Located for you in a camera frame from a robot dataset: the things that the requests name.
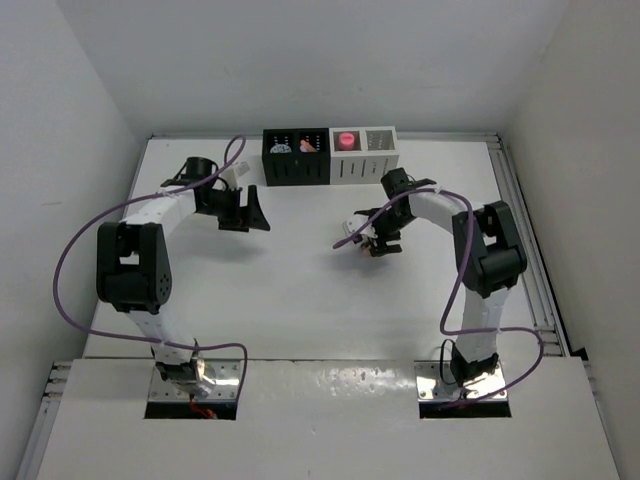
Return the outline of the pink crayon tube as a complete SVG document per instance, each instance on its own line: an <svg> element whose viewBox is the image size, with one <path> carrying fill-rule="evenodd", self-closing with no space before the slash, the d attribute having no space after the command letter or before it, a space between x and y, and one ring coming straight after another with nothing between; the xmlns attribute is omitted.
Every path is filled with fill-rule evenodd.
<svg viewBox="0 0 640 480"><path fill-rule="evenodd" d="M338 151L353 151L356 146L356 136L352 132L340 132L336 140Z"/></svg>

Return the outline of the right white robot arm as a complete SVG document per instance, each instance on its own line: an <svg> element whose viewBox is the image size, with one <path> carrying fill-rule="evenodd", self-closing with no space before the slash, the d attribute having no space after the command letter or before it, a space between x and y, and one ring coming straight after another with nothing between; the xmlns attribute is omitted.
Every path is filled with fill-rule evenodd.
<svg viewBox="0 0 640 480"><path fill-rule="evenodd" d="M372 257L382 257L402 251L401 231L418 219L449 233L457 274L440 330L453 341L450 372L459 387L494 372L502 311L528 266L510 206L504 201L476 206L434 180L414 179L402 168L385 174L381 185L387 203L354 212L344 222L346 240Z"/></svg>

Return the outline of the blue cap glue stick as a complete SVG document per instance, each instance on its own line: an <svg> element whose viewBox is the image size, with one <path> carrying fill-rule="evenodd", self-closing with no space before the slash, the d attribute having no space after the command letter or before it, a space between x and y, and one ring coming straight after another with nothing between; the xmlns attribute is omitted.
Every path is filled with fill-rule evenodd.
<svg viewBox="0 0 640 480"><path fill-rule="evenodd" d="M287 154L287 153L291 153L292 149L289 145L286 145L286 144L275 144L273 147L270 148L269 152L271 154Z"/></svg>

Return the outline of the orange cap marker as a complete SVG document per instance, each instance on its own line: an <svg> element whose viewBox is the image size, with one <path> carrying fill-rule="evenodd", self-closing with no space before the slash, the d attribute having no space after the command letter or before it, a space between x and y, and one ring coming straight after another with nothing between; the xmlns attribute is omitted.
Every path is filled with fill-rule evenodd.
<svg viewBox="0 0 640 480"><path fill-rule="evenodd" d="M316 149L306 140L300 141L300 150L304 153L316 152Z"/></svg>

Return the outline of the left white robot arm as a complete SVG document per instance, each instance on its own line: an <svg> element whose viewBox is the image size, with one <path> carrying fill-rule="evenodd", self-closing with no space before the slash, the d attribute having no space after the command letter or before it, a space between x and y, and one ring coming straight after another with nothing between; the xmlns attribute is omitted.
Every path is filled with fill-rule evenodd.
<svg viewBox="0 0 640 480"><path fill-rule="evenodd" d="M187 158L138 212L105 222L97 231L99 299L125 314L150 339L161 379L193 398L208 397L216 375L197 340L168 309L173 278L166 240L194 214L216 218L223 231L270 228L257 187L242 189L225 177L222 188L216 188L215 165L207 158Z"/></svg>

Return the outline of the black slotted container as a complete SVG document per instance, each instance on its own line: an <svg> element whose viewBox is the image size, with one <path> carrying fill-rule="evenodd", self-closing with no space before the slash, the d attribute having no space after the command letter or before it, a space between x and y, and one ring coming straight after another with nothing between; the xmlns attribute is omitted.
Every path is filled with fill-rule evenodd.
<svg viewBox="0 0 640 480"><path fill-rule="evenodd" d="M300 141L306 140L316 152L304 153ZM275 144L292 149L287 154L271 154ZM330 150L328 128L265 129L262 133L262 165L268 186L328 185Z"/></svg>

